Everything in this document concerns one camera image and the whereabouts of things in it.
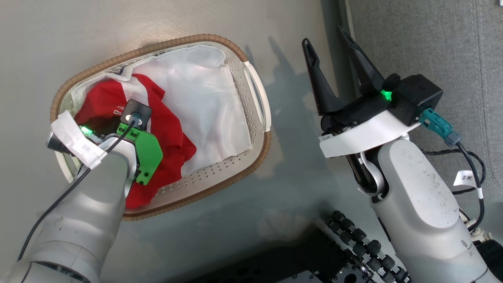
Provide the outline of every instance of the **black cable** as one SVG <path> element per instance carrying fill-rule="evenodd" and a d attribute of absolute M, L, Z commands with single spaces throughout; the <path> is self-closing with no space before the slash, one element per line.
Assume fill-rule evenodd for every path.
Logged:
<path fill-rule="evenodd" d="M 475 164 L 473 164 L 473 161 L 471 160 L 470 156 L 468 155 L 465 148 L 463 147 L 463 145 L 460 142 L 457 142 L 456 146 L 459 148 L 461 153 L 465 156 L 466 161 L 468 161 L 468 164 L 470 165 L 470 169 L 473 172 L 473 178 L 475 179 L 475 185 L 477 186 L 477 189 L 480 189 L 480 180 L 478 178 L 477 169 L 475 168 Z M 470 231 L 470 232 L 474 231 L 480 225 L 480 223 L 482 222 L 482 219 L 484 218 L 485 207 L 484 207 L 484 199 L 482 198 L 482 196 L 480 196 L 480 198 L 478 199 L 478 203 L 480 206 L 480 213 L 478 215 L 477 221 L 474 224 L 472 224 L 470 227 L 468 227 L 468 231 Z"/>
<path fill-rule="evenodd" d="M 114 149 L 115 146 L 117 146 L 119 144 L 119 142 L 127 135 L 127 133 L 129 133 L 129 131 L 133 128 L 135 124 L 135 121 L 132 120 L 131 123 L 129 124 L 129 126 L 127 127 L 127 129 L 124 131 L 124 133 L 122 133 L 122 135 L 106 150 L 107 154 L 110 153 L 112 151 L 112 149 Z M 30 230 L 30 232 L 28 233 L 28 236 L 26 237 L 26 240 L 25 240 L 25 243 L 23 245 L 23 247 L 21 248 L 21 252 L 19 253 L 19 256 L 18 256 L 18 260 L 17 261 L 20 261 L 22 258 L 23 258 L 23 255 L 25 254 L 25 251 L 26 251 L 26 248 L 28 247 L 28 244 L 30 243 L 30 240 L 31 240 L 31 237 L 33 236 L 33 233 L 35 233 L 35 230 L 37 229 L 37 227 L 40 225 L 40 223 L 42 223 L 42 221 L 44 220 L 44 218 L 54 209 L 56 208 L 56 206 L 67 196 L 69 195 L 79 184 L 80 182 L 82 182 L 82 180 L 84 180 L 84 178 L 89 174 L 89 172 L 91 172 L 91 170 L 89 168 L 87 168 L 84 173 L 82 173 L 82 175 L 80 175 L 73 183 L 72 185 L 70 186 L 70 188 L 68 188 L 68 190 L 66 190 L 43 214 L 42 216 L 40 216 L 40 218 L 37 220 L 37 222 L 33 225 L 32 229 Z"/>
<path fill-rule="evenodd" d="M 461 153 L 465 156 L 466 161 L 468 161 L 468 164 L 470 165 L 470 169 L 472 170 L 472 173 L 473 173 L 473 179 L 475 179 L 475 185 L 477 186 L 477 188 L 480 188 L 481 183 L 480 183 L 480 179 L 478 178 L 477 168 L 475 167 L 475 164 L 473 164 L 473 160 L 471 160 L 470 155 L 466 152 L 466 149 L 459 141 L 456 143 L 456 146 L 459 148 Z"/>
<path fill-rule="evenodd" d="M 426 155 L 431 155 L 431 156 L 438 156 L 438 155 L 444 155 L 444 154 L 449 154 L 449 153 L 462 153 L 460 149 L 453 149 L 453 150 L 442 150 L 442 151 L 437 151 L 437 152 L 427 152 L 423 149 L 421 149 L 421 152 Z M 479 163 L 480 166 L 482 167 L 482 178 L 480 179 L 480 184 L 483 184 L 485 181 L 485 176 L 486 176 L 486 168 L 485 168 L 485 163 L 484 161 L 475 153 L 473 152 L 467 152 L 468 155 L 473 156 Z M 461 194 L 465 192 L 471 192 L 476 190 L 476 188 L 469 188 L 465 190 L 459 190 L 459 191 L 454 191 L 452 192 L 453 194 Z"/>
<path fill-rule="evenodd" d="M 470 221 L 470 217 L 468 217 L 468 215 L 461 209 L 459 209 L 459 212 L 461 212 L 462 215 L 464 215 L 466 217 L 466 219 L 468 219 L 468 221 Z"/>

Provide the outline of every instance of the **white cloth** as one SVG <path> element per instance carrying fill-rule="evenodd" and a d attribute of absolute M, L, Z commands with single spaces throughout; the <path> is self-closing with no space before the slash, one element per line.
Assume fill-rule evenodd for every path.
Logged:
<path fill-rule="evenodd" d="M 177 49 L 134 68 L 165 91 L 162 102 L 197 148 L 182 176 L 252 148 L 225 53 L 209 45 Z"/>

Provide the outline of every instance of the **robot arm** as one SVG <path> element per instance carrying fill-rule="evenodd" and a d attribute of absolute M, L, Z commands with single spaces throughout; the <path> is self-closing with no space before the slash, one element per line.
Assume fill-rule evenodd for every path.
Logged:
<path fill-rule="evenodd" d="M 393 74 L 384 80 L 354 40 L 342 29 L 338 33 L 362 94 L 348 105 L 334 101 L 314 48 L 307 39 L 302 42 L 318 114 L 323 116 L 323 154 L 347 157 L 359 190 L 370 197 L 412 282 L 499 282 L 472 244 L 453 194 L 408 140 L 407 133 L 421 125 L 422 115 L 436 107 L 443 91 L 422 75 L 401 80 Z M 438 129 L 433 130 L 450 146 L 459 141 L 452 129 Z M 384 274 L 379 264 L 373 266 Z M 397 282 L 393 276 L 383 280 Z"/>
<path fill-rule="evenodd" d="M 105 150 L 117 139 L 100 147 Z M 2 282 L 99 282 L 137 168 L 129 141 L 120 141 L 108 155 L 47 215 L 31 249 Z"/>
<path fill-rule="evenodd" d="M 389 189 L 371 202 L 414 282 L 499 282 L 459 218 L 456 199 L 419 148 L 406 139 L 381 147 Z"/>

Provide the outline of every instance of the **white tape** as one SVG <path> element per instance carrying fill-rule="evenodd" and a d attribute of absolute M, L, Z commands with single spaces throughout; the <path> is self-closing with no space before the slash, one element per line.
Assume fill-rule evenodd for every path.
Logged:
<path fill-rule="evenodd" d="M 324 141 L 326 139 L 329 139 L 329 138 L 332 138 L 332 137 L 334 137 L 334 135 L 331 134 L 331 133 L 329 133 L 329 134 L 326 134 L 326 135 L 319 136 L 318 139 L 319 139 L 320 142 L 322 142 L 322 141 Z"/>
<path fill-rule="evenodd" d="M 107 155 L 84 136 L 68 110 L 58 115 L 52 122 L 51 129 L 66 148 L 90 169 L 98 166 Z"/>
<path fill-rule="evenodd" d="M 484 196 L 482 195 L 482 188 L 477 188 L 477 194 L 479 199 L 483 199 Z"/>

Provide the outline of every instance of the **cable connector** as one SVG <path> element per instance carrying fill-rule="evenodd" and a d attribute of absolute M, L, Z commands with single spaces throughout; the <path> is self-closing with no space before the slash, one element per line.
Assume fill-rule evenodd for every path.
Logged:
<path fill-rule="evenodd" d="M 134 121 L 134 125 L 137 126 L 140 124 L 140 115 L 139 114 L 136 114 L 134 113 L 133 115 L 131 115 L 129 117 L 129 124 L 131 125 L 131 123 Z"/>
<path fill-rule="evenodd" d="M 456 143 L 463 140 L 463 136 L 452 130 L 452 125 L 431 108 L 421 113 L 419 123 L 441 136 L 445 144 L 450 148 L 455 147 Z"/>

